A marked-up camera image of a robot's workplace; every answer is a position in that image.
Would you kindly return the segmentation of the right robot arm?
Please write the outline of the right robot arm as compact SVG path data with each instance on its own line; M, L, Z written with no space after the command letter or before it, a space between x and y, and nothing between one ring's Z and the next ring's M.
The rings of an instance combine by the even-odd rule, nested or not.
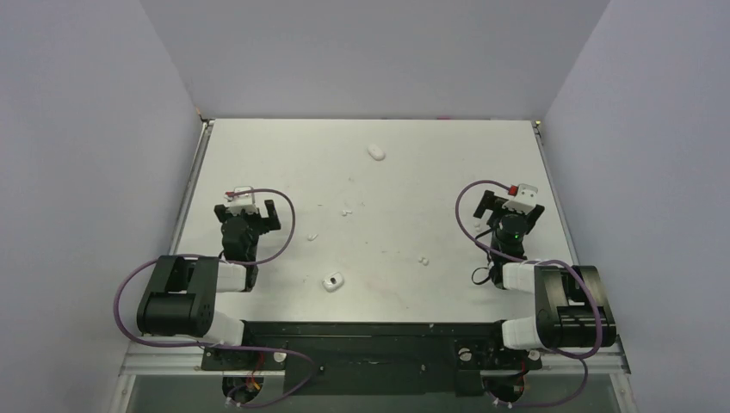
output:
M533 315L503 321L501 335L486 343L486 358L496 367L509 366L520 350L609 347L616 342L616 322L596 267L547 265L525 255L523 240L545 210L534 197L532 187L511 187L505 197L486 190L473 214L486 219L491 238L487 279L498 289L527 293L535 300Z

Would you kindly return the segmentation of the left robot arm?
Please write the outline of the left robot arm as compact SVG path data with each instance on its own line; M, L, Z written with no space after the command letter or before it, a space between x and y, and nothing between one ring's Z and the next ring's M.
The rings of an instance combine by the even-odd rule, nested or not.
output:
M244 338L244 322L215 309L218 293L248 293L259 272L260 237L279 231L272 200L265 214L254 204L217 205L223 256L160 256L140 301L136 324L154 336L189 336L225 345L223 358L245 370L256 361L257 346Z

